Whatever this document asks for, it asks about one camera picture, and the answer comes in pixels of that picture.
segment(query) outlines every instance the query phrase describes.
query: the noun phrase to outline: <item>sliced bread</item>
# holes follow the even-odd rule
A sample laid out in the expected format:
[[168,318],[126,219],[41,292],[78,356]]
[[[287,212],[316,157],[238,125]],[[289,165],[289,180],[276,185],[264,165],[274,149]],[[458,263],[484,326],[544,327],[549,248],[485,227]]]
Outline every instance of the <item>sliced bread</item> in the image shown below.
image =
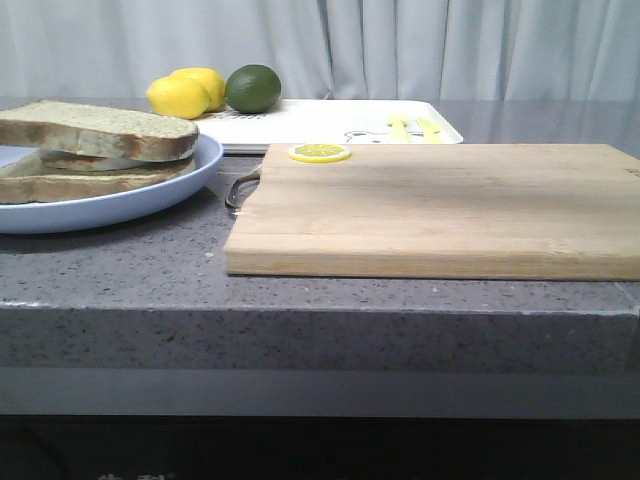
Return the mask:
[[0,145],[166,162],[187,158],[195,122],[121,108],[40,100],[0,111]]
[[76,172],[43,165],[42,157],[49,153],[37,150],[0,168],[0,203],[58,202],[110,195],[155,185],[195,170],[195,159],[189,157],[123,170]]

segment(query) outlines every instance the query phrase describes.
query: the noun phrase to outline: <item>wooden cutting board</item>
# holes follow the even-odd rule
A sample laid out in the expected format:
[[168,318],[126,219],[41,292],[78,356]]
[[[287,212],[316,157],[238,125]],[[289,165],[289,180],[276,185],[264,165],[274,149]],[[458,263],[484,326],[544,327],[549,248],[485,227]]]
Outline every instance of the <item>wooden cutting board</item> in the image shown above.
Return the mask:
[[609,145],[272,145],[232,274],[640,279],[640,162]]

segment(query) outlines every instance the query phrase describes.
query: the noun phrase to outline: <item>plate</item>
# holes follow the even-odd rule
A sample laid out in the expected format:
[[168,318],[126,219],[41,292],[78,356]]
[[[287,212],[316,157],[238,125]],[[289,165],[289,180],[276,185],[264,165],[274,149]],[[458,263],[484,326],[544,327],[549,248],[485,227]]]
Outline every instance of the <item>plate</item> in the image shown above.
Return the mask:
[[[0,146],[0,167],[16,162],[33,148]],[[212,178],[224,149],[200,135],[196,170],[157,185],[128,192],[51,203],[0,205],[0,233],[59,233],[126,222],[164,210],[190,197]]]
[[461,143],[462,135],[433,105],[415,100],[283,99],[271,111],[243,115],[230,108],[196,120],[200,132],[214,136],[226,153],[264,154],[272,143],[391,143],[390,114],[407,116],[413,143],[423,137],[416,119],[440,125],[442,143]]

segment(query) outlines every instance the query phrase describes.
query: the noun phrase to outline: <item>green lime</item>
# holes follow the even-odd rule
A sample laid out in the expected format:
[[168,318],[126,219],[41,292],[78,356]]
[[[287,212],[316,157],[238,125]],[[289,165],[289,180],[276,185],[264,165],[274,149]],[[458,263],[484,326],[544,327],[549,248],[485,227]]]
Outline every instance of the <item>green lime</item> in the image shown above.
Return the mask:
[[240,113],[262,113],[280,98],[278,74],[266,65],[245,65],[227,79],[226,103]]

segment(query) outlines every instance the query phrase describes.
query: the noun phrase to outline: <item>yellow utensil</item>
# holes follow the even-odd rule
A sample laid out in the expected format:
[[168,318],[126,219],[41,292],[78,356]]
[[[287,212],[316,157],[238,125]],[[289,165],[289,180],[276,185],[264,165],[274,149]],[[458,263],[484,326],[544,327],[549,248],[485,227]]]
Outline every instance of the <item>yellow utensil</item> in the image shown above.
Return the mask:
[[392,113],[387,119],[387,125],[391,127],[390,143],[411,143],[411,136],[407,132],[407,116]]
[[424,117],[416,119],[416,123],[422,130],[423,143],[442,143],[442,139],[438,135],[442,131],[440,125]]

